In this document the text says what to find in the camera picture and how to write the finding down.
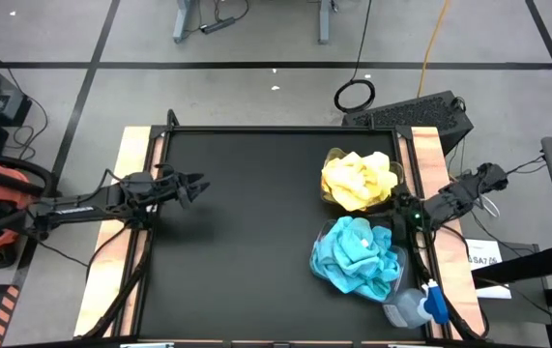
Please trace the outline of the yellow cloths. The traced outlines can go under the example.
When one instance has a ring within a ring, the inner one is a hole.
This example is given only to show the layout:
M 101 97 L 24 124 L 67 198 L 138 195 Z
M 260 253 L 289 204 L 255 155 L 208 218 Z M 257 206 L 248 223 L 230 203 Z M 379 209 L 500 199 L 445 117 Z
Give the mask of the yellow cloths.
M 349 154 L 351 152 L 344 152 L 343 150 L 339 149 L 339 148 L 332 148 L 328 154 L 327 154 L 327 157 L 324 161 L 324 165 L 323 167 L 327 164 L 327 162 L 329 160 L 332 160 L 334 158 L 343 158 L 344 156 L 346 156 L 347 154 Z M 392 161 L 390 159 L 390 171 L 394 174 L 397 175 L 397 178 L 398 178 L 398 184 L 402 184 L 404 182 L 404 174 L 403 174 L 403 167 L 401 164 L 399 164 L 397 161 Z M 333 192 L 332 191 L 329 191 L 329 190 L 324 190 L 323 187 L 322 187 L 322 174 L 321 174 L 321 183 L 320 183 L 320 189 L 321 189 L 321 198 L 326 201 L 326 202 L 329 202 L 329 203 L 333 203 L 333 204 L 337 204 L 339 205 L 340 207 L 342 207 L 338 201 L 333 197 Z M 356 210 L 356 211 L 369 211 L 371 208 L 375 207 L 375 206 L 379 206 L 381 204 L 384 204 L 387 202 L 389 198 L 387 198 L 385 201 L 381 202 L 381 203 L 378 203 L 378 204 L 375 204 L 373 206 L 370 206 L 369 208 L 365 209 L 365 210 Z

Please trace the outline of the grey bottle with blue cap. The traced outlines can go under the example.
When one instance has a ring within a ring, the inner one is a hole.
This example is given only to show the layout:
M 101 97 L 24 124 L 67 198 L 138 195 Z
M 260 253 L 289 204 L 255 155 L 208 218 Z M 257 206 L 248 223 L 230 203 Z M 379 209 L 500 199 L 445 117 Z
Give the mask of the grey bottle with blue cap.
M 383 309 L 390 323 L 400 329 L 415 329 L 431 321 L 443 325 L 450 320 L 442 289 L 434 279 L 421 289 L 399 291 L 383 303 Z

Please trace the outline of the wooden board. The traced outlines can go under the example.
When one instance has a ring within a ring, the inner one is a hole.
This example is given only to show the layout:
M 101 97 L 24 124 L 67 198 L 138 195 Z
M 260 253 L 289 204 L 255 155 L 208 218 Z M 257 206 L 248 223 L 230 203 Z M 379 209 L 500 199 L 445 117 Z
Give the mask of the wooden board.
M 126 127 L 119 146 L 114 173 L 124 177 L 144 169 L 148 158 L 149 127 Z M 132 271 L 143 254 L 147 233 L 122 230 L 123 223 L 108 220 L 100 224 L 99 250 L 86 281 L 73 334 L 86 334 L 104 315 L 122 287 L 124 271 Z
M 412 127 L 412 148 L 416 154 L 421 191 L 425 198 L 435 195 L 450 182 L 439 133 L 433 127 Z M 458 314 L 476 334 L 484 322 L 471 275 L 471 266 L 462 241 L 461 224 L 455 218 L 437 231 L 434 243 L 442 289 Z

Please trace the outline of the grey desk leg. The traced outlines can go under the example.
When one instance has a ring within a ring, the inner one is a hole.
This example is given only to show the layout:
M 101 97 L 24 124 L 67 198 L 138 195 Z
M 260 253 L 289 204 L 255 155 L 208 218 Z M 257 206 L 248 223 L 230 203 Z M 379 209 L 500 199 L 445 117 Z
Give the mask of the grey desk leg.
M 173 41 L 180 44 L 189 32 L 188 25 L 192 18 L 193 11 L 197 9 L 198 0 L 176 0 L 177 13 L 173 28 Z
M 319 1 L 319 38 L 318 43 L 327 44 L 330 40 L 330 13 L 332 9 L 331 0 Z

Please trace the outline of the white paper sheet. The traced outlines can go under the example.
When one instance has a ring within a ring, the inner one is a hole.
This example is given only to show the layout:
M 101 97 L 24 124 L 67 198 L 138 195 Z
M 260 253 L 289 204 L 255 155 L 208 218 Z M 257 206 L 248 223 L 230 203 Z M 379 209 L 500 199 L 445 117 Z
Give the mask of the white paper sheet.
M 471 270 L 485 268 L 503 261 L 499 245 L 494 241 L 466 239 Z M 510 300 L 511 292 L 507 285 L 491 286 L 476 290 L 479 299 Z

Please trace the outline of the clear plastic basket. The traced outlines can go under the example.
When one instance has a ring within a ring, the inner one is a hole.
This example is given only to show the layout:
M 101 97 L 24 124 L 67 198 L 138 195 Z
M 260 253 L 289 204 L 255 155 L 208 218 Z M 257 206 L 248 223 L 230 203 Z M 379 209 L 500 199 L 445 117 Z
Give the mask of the clear plastic basket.
M 322 237 L 325 237 L 325 236 L 329 233 L 329 231 L 331 230 L 331 228 L 332 228 L 335 224 L 336 224 L 336 220 L 334 221 L 334 223 L 332 224 L 332 226 L 329 228 L 329 230 L 327 230 L 326 232 L 322 233 L 322 234 L 315 240 L 315 242 L 318 241 L 319 239 L 321 239 Z M 391 295 L 392 292 L 394 291 L 395 285 L 396 285 L 396 284 L 399 282 L 399 280 L 401 279 L 401 276 L 403 275 L 403 271 L 404 271 L 404 265 L 406 264 L 405 255 L 402 253 L 402 249 L 401 249 L 401 248 L 392 245 L 392 251 L 395 252 L 395 253 L 397 254 L 397 260 L 398 260 L 398 263 L 399 263 L 400 266 L 401 266 L 401 274 L 400 274 L 400 277 L 399 277 L 396 281 L 394 281 L 394 282 L 392 283 L 392 291 L 391 291 L 390 295 Z

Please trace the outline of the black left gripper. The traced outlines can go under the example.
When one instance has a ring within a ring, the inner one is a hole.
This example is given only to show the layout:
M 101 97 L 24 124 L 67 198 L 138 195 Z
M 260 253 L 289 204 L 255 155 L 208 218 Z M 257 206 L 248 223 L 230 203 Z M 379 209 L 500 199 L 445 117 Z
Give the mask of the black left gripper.
M 193 202 L 209 186 L 209 182 L 201 182 L 202 173 L 184 174 L 173 171 L 162 178 L 157 179 L 159 190 L 157 202 L 163 203 L 176 200 L 180 204 Z

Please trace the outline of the black power strip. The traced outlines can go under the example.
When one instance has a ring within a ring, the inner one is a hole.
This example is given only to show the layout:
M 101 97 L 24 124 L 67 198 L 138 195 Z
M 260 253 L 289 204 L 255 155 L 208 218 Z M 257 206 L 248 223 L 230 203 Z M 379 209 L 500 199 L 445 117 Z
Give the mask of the black power strip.
M 234 16 L 230 16 L 226 19 L 219 20 L 213 24 L 204 24 L 200 27 L 200 31 L 205 34 L 211 34 L 218 30 L 224 29 L 226 27 L 229 27 L 233 25 L 236 22 L 236 18 Z

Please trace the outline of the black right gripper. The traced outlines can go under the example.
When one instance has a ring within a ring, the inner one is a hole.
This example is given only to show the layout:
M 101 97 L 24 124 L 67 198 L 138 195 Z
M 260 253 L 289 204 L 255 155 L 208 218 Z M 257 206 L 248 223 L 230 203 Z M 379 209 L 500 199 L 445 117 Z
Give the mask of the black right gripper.
M 407 242 L 407 230 L 429 233 L 429 214 L 425 210 L 424 201 L 408 192 L 392 193 L 387 200 L 389 210 L 394 210 L 401 219 L 392 220 L 392 241 Z

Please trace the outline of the black aluminium table frame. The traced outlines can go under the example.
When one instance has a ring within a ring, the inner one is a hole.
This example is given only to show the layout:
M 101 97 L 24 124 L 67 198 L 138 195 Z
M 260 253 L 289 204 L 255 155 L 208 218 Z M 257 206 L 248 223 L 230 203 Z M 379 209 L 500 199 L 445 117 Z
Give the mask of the black aluminium table frame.
M 137 169 L 164 162 L 200 173 L 207 189 L 187 208 L 159 206 L 146 235 L 131 332 L 176 345 L 340 345 L 422 341 L 383 308 L 314 276 L 312 245 L 342 210 L 322 200 L 320 170 L 339 147 L 400 156 L 394 130 L 341 127 L 148 126 Z

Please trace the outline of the black desk support beam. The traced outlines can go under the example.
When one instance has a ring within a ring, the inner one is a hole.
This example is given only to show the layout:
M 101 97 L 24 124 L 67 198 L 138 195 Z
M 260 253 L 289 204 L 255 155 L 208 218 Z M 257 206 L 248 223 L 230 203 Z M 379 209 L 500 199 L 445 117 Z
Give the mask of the black desk support beam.
M 476 289 L 551 275 L 552 247 L 472 271 Z

